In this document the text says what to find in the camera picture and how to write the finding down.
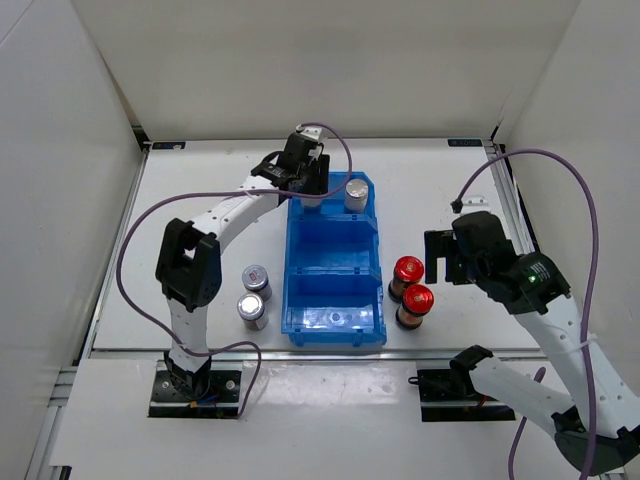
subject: blue plastic bin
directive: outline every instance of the blue plastic bin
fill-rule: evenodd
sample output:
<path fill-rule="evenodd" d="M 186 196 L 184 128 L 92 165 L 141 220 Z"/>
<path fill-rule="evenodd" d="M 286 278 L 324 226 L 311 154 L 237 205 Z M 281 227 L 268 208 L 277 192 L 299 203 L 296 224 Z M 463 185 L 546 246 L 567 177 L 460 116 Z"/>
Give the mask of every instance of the blue plastic bin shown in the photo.
<path fill-rule="evenodd" d="M 331 173 L 329 189 L 345 175 Z M 369 184 L 363 214 L 345 211 L 344 190 L 315 211 L 289 202 L 282 333 L 297 346 L 387 341 L 374 186 L 362 172 L 352 178 Z"/>

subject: purple cable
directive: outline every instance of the purple cable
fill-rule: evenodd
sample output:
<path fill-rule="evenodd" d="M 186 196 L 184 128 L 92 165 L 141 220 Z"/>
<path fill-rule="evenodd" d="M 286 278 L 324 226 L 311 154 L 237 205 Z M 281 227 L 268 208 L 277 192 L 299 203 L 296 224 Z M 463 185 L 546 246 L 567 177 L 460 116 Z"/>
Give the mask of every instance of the purple cable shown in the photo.
<path fill-rule="evenodd" d="M 331 190 L 330 192 L 324 193 L 322 195 L 311 195 L 311 194 L 296 193 L 296 192 L 281 192 L 280 190 L 271 190 L 271 189 L 255 189 L 255 190 L 251 190 L 249 192 L 245 192 L 243 190 L 239 190 L 239 191 L 231 191 L 231 192 L 184 193 L 182 195 L 175 195 L 173 197 L 165 198 L 164 200 L 162 200 L 162 201 L 156 203 L 155 205 L 152 205 L 151 207 L 149 207 L 147 210 L 145 210 L 136 219 L 135 222 L 133 222 L 133 225 L 131 225 L 131 228 L 129 229 L 129 231 L 125 235 L 124 240 L 122 241 L 122 247 L 120 248 L 120 252 L 118 253 L 118 258 L 116 260 L 116 284 L 118 286 L 118 291 L 120 292 L 120 295 L 122 295 L 122 298 L 124 298 L 124 301 L 127 302 L 127 304 L 129 304 L 129 306 L 135 312 L 137 312 L 139 315 L 143 316 L 144 318 L 146 318 L 147 320 L 149 320 L 150 322 L 152 322 L 153 324 L 155 324 L 156 326 L 158 326 L 162 330 L 164 330 L 165 333 L 167 335 L 169 335 L 172 338 L 172 340 L 174 342 L 176 342 L 180 346 L 180 348 L 182 348 L 182 350 L 184 350 L 189 355 L 192 355 L 194 357 L 211 357 L 213 355 L 217 355 L 218 353 L 227 352 L 229 350 L 232 350 L 234 348 L 241 347 L 241 346 L 244 346 L 244 345 L 249 346 L 249 347 L 253 348 L 256 351 L 256 353 L 258 355 L 258 364 L 256 365 L 256 371 L 253 374 L 253 376 L 251 377 L 251 381 L 249 382 L 249 387 L 247 388 L 247 393 L 244 396 L 244 400 L 242 401 L 242 405 L 240 406 L 240 410 L 238 410 L 238 415 L 237 415 L 236 418 L 240 418 L 242 416 L 242 414 L 244 413 L 244 409 L 247 406 L 247 400 L 249 400 L 249 394 L 251 393 L 251 390 L 253 389 L 253 385 L 256 382 L 256 378 L 258 378 L 258 373 L 260 372 L 260 367 L 262 366 L 262 352 L 260 350 L 260 347 L 258 347 L 258 345 L 256 345 L 254 342 L 250 342 L 248 340 L 245 340 L 245 341 L 242 341 L 242 342 L 232 343 L 231 345 L 227 345 L 226 347 L 222 347 L 222 348 L 219 348 L 217 350 L 212 350 L 212 351 L 207 352 L 207 353 L 194 352 L 193 350 L 185 347 L 182 344 L 182 340 L 180 340 L 180 337 L 178 337 L 178 335 L 176 335 L 176 333 L 173 330 L 171 330 L 171 328 L 167 327 L 164 323 L 162 323 L 160 320 L 155 318 L 150 313 L 145 312 L 129 296 L 129 294 L 125 290 L 124 284 L 122 282 L 122 264 L 123 264 L 123 261 L 124 261 L 125 253 L 127 252 L 127 248 L 129 247 L 129 243 L 131 243 L 131 239 L 133 238 L 133 235 L 136 232 L 136 230 L 138 229 L 138 227 L 140 227 L 140 224 L 149 215 L 151 215 L 153 212 L 155 212 L 159 208 L 164 207 L 165 205 L 168 205 L 170 203 L 177 202 L 179 200 L 186 200 L 188 198 L 241 197 L 241 196 L 246 195 L 247 193 L 250 193 L 251 195 L 267 194 L 267 195 L 283 195 L 285 197 L 322 199 L 322 198 L 330 197 L 331 195 L 334 195 L 335 193 L 338 193 L 340 190 L 342 190 L 347 185 L 349 180 L 351 179 L 351 173 L 353 171 L 353 159 L 351 157 L 351 150 L 349 150 L 349 146 L 347 145 L 347 142 L 332 127 L 330 127 L 329 125 L 326 125 L 324 123 L 307 122 L 307 123 L 301 124 L 301 126 L 302 127 L 320 127 L 320 128 L 324 128 L 324 129 L 328 130 L 329 132 L 331 132 L 338 139 L 338 141 L 342 144 L 342 147 L 344 148 L 344 152 L 347 155 L 348 169 L 347 169 L 346 178 L 344 179 L 344 181 L 338 187 L 336 187 L 333 190 Z"/>
<path fill-rule="evenodd" d="M 591 313 L 591 300 L 593 298 L 593 289 L 596 282 L 596 272 L 598 270 L 598 252 L 600 251 L 600 236 L 598 233 L 598 216 L 596 214 L 596 206 L 593 201 L 593 195 L 591 195 L 591 190 L 589 190 L 589 186 L 585 179 L 580 175 L 580 172 L 576 170 L 576 168 L 571 165 L 567 160 L 562 158 L 560 155 L 549 152 L 547 150 L 541 150 L 538 148 L 524 148 L 521 150 L 514 150 L 512 152 L 503 153 L 502 155 L 498 155 L 495 158 L 492 158 L 488 162 L 484 163 L 480 168 L 478 168 L 467 183 L 462 187 L 460 194 L 456 198 L 456 201 L 461 201 L 462 197 L 466 193 L 467 189 L 471 186 L 473 181 L 478 178 L 485 169 L 490 167 L 496 162 L 500 160 L 504 160 L 508 157 L 514 157 L 516 155 L 542 155 L 544 157 L 549 157 L 555 160 L 558 163 L 564 165 L 575 177 L 580 186 L 582 187 L 582 191 L 584 192 L 584 196 L 587 199 L 587 204 L 589 206 L 589 216 L 591 217 L 591 265 L 589 267 L 589 278 L 587 280 L 587 288 L 584 294 L 584 306 L 582 308 L 582 321 L 580 323 L 580 342 L 584 345 L 582 347 L 582 356 L 584 358 L 584 369 L 585 376 L 587 380 L 587 395 L 589 399 L 589 437 L 587 440 L 587 452 L 585 455 L 584 463 L 582 465 L 582 471 L 580 472 L 580 480 L 586 480 L 589 476 L 589 472 L 591 471 L 591 467 L 593 465 L 593 458 L 596 451 L 596 387 L 595 387 L 595 379 L 593 377 L 593 365 L 591 363 L 591 354 L 589 353 L 589 344 L 587 343 L 589 336 L 589 314 Z"/>
<path fill-rule="evenodd" d="M 545 373 L 547 373 L 547 369 L 544 367 L 540 367 L 536 374 L 533 376 L 533 381 L 540 383 L 544 378 Z M 509 469 L 509 480 L 516 480 L 513 471 L 516 461 L 516 450 L 518 449 L 518 444 L 520 443 L 520 438 L 522 437 L 522 432 L 524 431 L 524 426 L 526 424 L 527 417 L 522 417 L 522 420 L 520 420 L 520 425 L 518 425 L 518 430 L 516 431 L 516 436 L 513 437 L 513 443 L 511 444 L 511 450 L 509 451 L 509 463 L 507 464 L 507 468 Z"/>

